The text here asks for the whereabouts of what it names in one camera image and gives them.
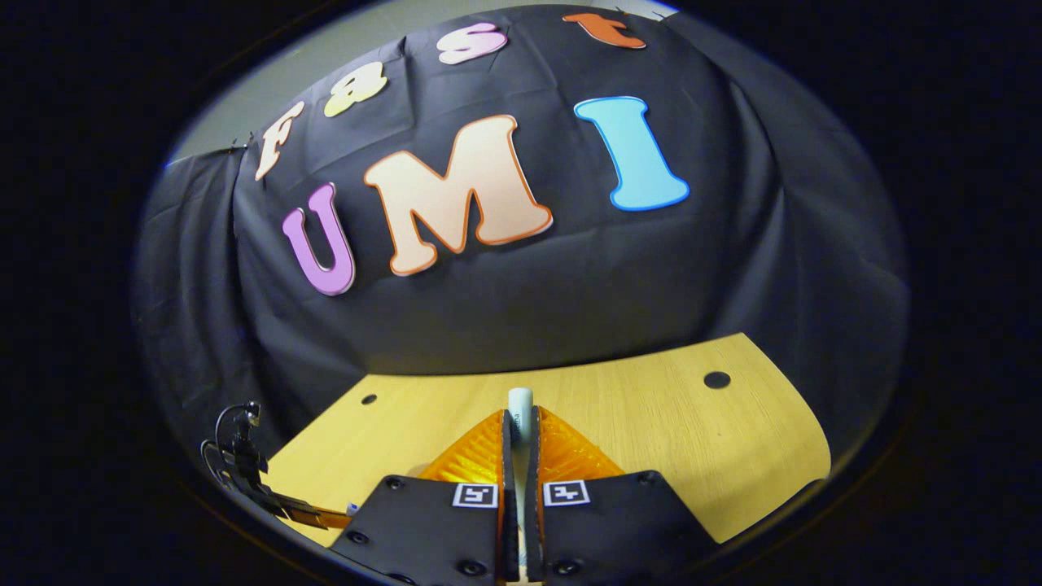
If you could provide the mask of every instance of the black fabric backdrop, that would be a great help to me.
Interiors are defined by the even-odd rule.
[[[561,20],[576,11],[622,21],[647,47],[611,47]],[[440,63],[437,41],[476,22],[496,23],[508,44]],[[325,118],[329,88],[372,60],[384,64],[387,87]],[[572,107],[618,95],[647,102],[667,163],[691,186],[683,202],[612,206],[611,157]],[[564,6],[483,13],[347,63],[299,99],[305,109],[264,182],[253,180],[257,143],[190,157],[168,168],[144,215],[134,316],[154,390],[188,446],[212,434],[222,407],[257,399],[258,439],[271,455],[369,372],[545,368],[737,332],[802,393],[834,461],[882,413],[909,292],[879,179],[818,100],[698,21]],[[392,274],[393,244],[365,170],[408,150],[442,173],[456,131],[496,114],[517,119],[518,158],[553,226],[490,247],[472,220],[456,255],[420,224],[438,262]],[[307,283],[281,233],[325,181],[337,185],[357,271],[334,297]],[[305,230],[329,263],[314,217]]]

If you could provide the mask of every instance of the white cylinder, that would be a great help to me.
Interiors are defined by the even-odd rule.
[[[511,419],[514,420],[514,433],[521,443],[528,443],[531,439],[531,389],[527,387],[517,387],[511,389],[507,410],[511,412]]]

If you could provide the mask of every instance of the letter m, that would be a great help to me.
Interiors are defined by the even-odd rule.
[[[438,260],[435,246],[420,240],[416,220],[452,252],[462,252],[471,196],[481,214],[475,234],[482,244],[505,244],[550,227],[553,216],[536,202],[514,152],[515,128],[517,121],[506,115],[461,128],[444,177],[404,150],[366,171],[364,180],[379,192],[394,241],[392,272],[414,274]]]

